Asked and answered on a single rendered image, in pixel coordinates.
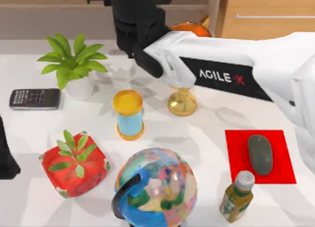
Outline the pale wooden shelf unit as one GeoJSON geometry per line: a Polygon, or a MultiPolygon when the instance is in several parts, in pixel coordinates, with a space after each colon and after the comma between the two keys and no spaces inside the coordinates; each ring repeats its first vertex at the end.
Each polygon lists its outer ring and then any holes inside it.
{"type": "MultiPolygon", "coordinates": [[[[198,22],[210,17],[214,32],[220,0],[173,0],[162,5],[167,25],[198,22]]],[[[53,33],[68,39],[83,33],[86,39],[114,39],[112,10],[101,1],[0,0],[0,40],[44,39],[53,33]]]]}

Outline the green plant in white pot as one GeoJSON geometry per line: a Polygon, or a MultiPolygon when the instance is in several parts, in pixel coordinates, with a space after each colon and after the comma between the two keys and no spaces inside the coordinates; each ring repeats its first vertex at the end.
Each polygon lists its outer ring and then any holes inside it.
{"type": "Polygon", "coordinates": [[[60,33],[55,33],[54,37],[47,36],[46,40],[52,51],[37,60],[47,63],[41,74],[55,72],[59,90],[66,90],[76,100],[89,99],[94,92],[91,73],[108,72],[100,62],[107,59],[99,52],[104,45],[101,43],[87,45],[83,33],[75,37],[73,46],[70,46],[68,39],[60,33]]]}

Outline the yellow and blue hourglass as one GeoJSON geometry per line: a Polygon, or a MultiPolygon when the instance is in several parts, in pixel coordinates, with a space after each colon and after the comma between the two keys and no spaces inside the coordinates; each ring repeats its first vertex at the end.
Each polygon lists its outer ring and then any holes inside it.
{"type": "Polygon", "coordinates": [[[124,140],[136,140],[144,132],[143,100],[136,90],[121,90],[112,100],[116,113],[117,132],[124,140]]]}

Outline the gold trophy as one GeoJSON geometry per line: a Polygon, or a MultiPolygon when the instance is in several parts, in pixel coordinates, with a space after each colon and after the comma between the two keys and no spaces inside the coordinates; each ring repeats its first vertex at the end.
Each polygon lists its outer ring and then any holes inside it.
{"type": "MultiPolygon", "coordinates": [[[[211,33],[208,30],[209,20],[209,16],[205,15],[198,23],[182,22],[173,25],[170,29],[173,31],[192,32],[201,37],[211,37],[211,33]]],[[[194,95],[189,92],[189,88],[174,86],[171,86],[171,88],[176,90],[176,92],[168,98],[168,109],[177,116],[189,116],[194,113],[197,109],[197,102],[194,95]]]]}

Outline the wooden cupboard door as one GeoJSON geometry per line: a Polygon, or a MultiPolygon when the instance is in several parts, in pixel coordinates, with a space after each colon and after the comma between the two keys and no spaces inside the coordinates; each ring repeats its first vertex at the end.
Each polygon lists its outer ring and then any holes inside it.
{"type": "Polygon", "coordinates": [[[220,0],[215,35],[269,39],[293,32],[315,32],[315,19],[236,19],[240,15],[315,15],[315,0],[220,0]]]}

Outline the black calculator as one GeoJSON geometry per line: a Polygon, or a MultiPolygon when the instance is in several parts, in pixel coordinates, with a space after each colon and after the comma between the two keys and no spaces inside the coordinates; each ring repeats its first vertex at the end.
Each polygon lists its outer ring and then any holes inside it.
{"type": "Polygon", "coordinates": [[[15,110],[55,110],[59,108],[61,91],[49,89],[15,89],[9,99],[9,107],[15,110]]]}

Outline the red pot with green plant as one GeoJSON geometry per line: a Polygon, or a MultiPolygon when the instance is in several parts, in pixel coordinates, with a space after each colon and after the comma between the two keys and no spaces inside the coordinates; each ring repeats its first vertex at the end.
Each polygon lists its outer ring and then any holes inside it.
{"type": "Polygon", "coordinates": [[[84,131],[73,136],[63,131],[64,140],[39,156],[55,190],[63,198],[81,196],[102,182],[110,171],[107,157],[84,131]]]}

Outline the red mouse pad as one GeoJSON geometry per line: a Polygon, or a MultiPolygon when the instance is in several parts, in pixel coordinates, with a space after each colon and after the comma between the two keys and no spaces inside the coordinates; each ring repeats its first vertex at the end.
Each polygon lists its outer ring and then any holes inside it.
{"type": "Polygon", "coordinates": [[[230,173],[232,180],[243,170],[253,173],[256,184],[295,184],[289,151],[282,130],[226,130],[230,173]],[[260,134],[270,141],[273,151],[273,168],[267,176],[260,176],[252,169],[248,152],[248,138],[260,134]]]}

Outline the colourful globe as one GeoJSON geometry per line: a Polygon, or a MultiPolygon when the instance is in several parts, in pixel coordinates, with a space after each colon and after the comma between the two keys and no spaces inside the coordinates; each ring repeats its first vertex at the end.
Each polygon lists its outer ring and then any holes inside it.
{"type": "Polygon", "coordinates": [[[176,152],[147,148],[120,168],[111,208],[130,227],[180,227],[197,199],[197,180],[176,152]]]}

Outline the grey computer mouse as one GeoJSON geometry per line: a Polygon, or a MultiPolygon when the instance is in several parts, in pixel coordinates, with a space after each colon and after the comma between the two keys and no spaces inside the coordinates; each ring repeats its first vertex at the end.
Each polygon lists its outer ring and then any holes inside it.
{"type": "Polygon", "coordinates": [[[253,134],[248,138],[248,152],[252,169],[260,176],[267,176],[273,168],[273,151],[267,137],[253,134]]]}

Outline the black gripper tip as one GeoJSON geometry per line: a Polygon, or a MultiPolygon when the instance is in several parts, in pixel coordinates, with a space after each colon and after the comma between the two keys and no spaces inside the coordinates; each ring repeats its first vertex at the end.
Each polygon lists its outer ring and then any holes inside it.
{"type": "Polygon", "coordinates": [[[8,147],[3,120],[0,116],[0,180],[12,180],[20,172],[21,169],[8,147]]]}

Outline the yellow bottle with white cap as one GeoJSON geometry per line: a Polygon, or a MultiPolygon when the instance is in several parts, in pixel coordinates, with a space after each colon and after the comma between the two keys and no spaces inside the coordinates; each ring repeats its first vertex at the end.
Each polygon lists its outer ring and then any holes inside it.
{"type": "Polygon", "coordinates": [[[255,176],[250,171],[243,170],[226,188],[220,204],[220,212],[229,223],[237,221],[245,213],[253,199],[254,184],[255,176]]]}

